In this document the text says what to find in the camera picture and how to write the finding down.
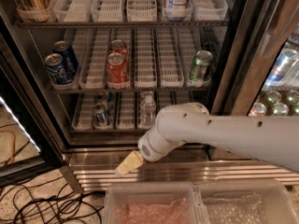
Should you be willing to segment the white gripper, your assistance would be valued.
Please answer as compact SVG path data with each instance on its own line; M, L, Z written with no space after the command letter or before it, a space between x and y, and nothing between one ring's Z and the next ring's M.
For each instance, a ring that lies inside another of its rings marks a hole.
M139 151L132 151L115 169L115 174L116 176L127 175L143 165L143 158L146 161L158 161L183 144L183 141L166 140L156 128L151 128L139 139Z

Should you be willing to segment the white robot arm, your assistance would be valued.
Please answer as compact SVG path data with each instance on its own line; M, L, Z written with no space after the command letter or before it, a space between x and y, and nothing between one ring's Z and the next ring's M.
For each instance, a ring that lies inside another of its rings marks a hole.
M299 172L299 118L212 116L199 103L169 105L115 169L124 176L186 143L202 143Z

